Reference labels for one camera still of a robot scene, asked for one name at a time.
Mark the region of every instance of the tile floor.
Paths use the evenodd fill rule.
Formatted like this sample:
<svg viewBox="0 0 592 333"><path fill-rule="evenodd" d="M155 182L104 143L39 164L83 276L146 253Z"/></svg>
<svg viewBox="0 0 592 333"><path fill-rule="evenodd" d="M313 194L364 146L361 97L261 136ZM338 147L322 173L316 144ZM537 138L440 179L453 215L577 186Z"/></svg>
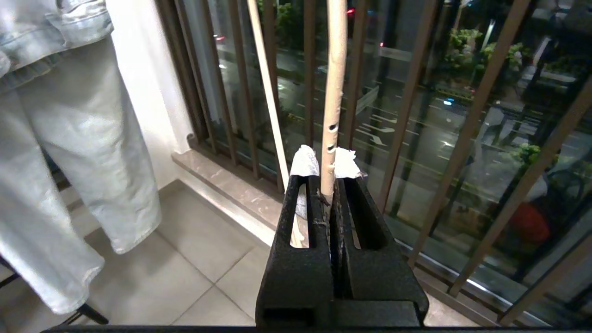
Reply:
<svg viewBox="0 0 592 333"><path fill-rule="evenodd" d="M113 253L101 230L86 237L105 257L89 304L112 324L254 325L269 248L183 186L162 206L157 232L127 254ZM430 302L426 325L475 325ZM0 319L9 333L38 333L66 317L52 314L22 279L0 290Z"/></svg>

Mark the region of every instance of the white wall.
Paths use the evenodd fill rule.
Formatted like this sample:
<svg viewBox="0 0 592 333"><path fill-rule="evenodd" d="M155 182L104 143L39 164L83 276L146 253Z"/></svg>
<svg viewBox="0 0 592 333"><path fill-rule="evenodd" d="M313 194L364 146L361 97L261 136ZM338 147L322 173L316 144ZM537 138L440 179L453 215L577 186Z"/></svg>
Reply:
<svg viewBox="0 0 592 333"><path fill-rule="evenodd" d="M153 0L107 0L119 68L159 188L177 179L172 152L189 149L188 114Z"/></svg>

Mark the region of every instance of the light blue jeans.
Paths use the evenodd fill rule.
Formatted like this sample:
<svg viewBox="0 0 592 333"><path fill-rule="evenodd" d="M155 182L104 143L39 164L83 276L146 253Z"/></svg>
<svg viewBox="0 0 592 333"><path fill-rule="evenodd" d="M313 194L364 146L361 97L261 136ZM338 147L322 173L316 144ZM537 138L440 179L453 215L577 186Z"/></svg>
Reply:
<svg viewBox="0 0 592 333"><path fill-rule="evenodd" d="M49 73L0 95L0 254L53 312L68 313L104 260L73 230L41 146L115 252L146 238L161 214L111 39L61 55Z"/></svg>

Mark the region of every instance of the denim jacket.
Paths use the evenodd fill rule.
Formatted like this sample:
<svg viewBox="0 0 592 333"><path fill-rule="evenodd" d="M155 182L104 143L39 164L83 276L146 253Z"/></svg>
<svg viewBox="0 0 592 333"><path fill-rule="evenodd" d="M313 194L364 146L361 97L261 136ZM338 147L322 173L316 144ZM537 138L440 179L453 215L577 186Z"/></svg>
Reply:
<svg viewBox="0 0 592 333"><path fill-rule="evenodd" d="M112 31L105 0L0 0L0 93L50 71L59 52Z"/></svg>

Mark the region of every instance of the wooden stick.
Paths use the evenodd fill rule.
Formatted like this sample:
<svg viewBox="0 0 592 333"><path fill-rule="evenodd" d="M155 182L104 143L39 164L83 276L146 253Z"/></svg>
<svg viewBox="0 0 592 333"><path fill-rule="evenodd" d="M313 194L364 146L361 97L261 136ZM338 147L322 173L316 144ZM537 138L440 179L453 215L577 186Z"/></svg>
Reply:
<svg viewBox="0 0 592 333"><path fill-rule="evenodd" d="M321 194L329 204L333 202L335 183L335 150L339 130L339 113L343 96L343 78L348 52L348 23L346 21L347 3L345 0L327 0L327 20L329 26L329 68L323 119L323 145L321 157Z"/></svg>
<svg viewBox="0 0 592 333"><path fill-rule="evenodd" d="M251 26L253 28L253 36L255 38L255 47L257 48L259 69L261 70L261 78L263 79L265 99L267 100L269 121L271 122L271 130L274 134L275 151L278 153L279 170L282 175L285 191L288 188L288 165L286 163L282 135L279 131L278 112L276 111L274 91L271 86L271 76L269 75L269 67L267 65L267 55L265 53L265 45L263 44L263 33L261 32L261 23L259 22L259 11L257 9L256 0L249 0L247 4L249 6L249 16L251 19ZM292 227L291 243L294 247L301 248L303 239L304 236L298 229L298 219L296 218L296 215L294 215L294 226Z"/></svg>

